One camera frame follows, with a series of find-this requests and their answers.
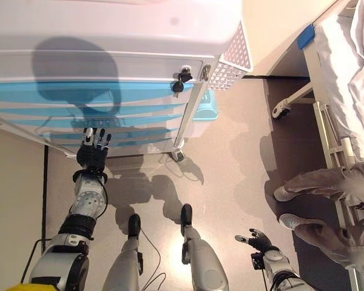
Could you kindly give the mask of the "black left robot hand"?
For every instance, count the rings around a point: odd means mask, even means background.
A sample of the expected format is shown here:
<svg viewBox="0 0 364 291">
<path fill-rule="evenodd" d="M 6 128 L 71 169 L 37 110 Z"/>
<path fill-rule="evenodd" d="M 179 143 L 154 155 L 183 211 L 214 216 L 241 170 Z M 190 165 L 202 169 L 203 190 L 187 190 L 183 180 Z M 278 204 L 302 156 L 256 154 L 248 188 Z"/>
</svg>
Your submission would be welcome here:
<svg viewBox="0 0 364 291">
<path fill-rule="evenodd" d="M 83 140 L 76 154 L 77 163 L 86 171 L 102 174 L 106 165 L 109 152 L 109 143 L 112 138 L 105 129 L 99 133 L 97 128 L 88 127 L 84 129 Z"/>
</svg>

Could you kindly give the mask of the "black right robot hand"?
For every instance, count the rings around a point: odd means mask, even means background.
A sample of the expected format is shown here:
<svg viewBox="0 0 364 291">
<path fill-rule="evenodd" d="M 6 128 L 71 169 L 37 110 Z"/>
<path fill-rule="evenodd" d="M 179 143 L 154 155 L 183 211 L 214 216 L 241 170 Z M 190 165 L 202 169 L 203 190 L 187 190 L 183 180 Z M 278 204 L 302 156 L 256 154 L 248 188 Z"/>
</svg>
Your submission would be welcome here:
<svg viewBox="0 0 364 291">
<path fill-rule="evenodd" d="M 262 231 L 251 228 L 249 229 L 249 232 L 251 237 L 235 235 L 235 240 L 240 243 L 248 244 L 259 252 L 265 252 L 272 246 L 270 239 Z"/>
</svg>

